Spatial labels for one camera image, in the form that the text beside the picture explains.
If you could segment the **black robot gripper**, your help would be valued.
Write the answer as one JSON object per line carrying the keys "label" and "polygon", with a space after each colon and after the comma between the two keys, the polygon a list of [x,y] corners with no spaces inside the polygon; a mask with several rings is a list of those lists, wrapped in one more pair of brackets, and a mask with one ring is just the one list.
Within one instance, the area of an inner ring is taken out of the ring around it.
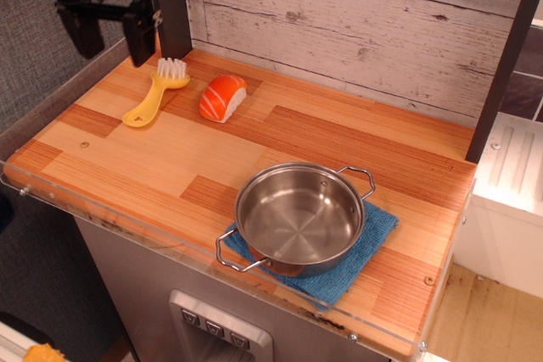
{"label": "black robot gripper", "polygon": [[122,21],[136,67],[155,53],[152,0],[56,0],[56,8],[76,50],[86,59],[94,58],[104,50],[99,19]]}

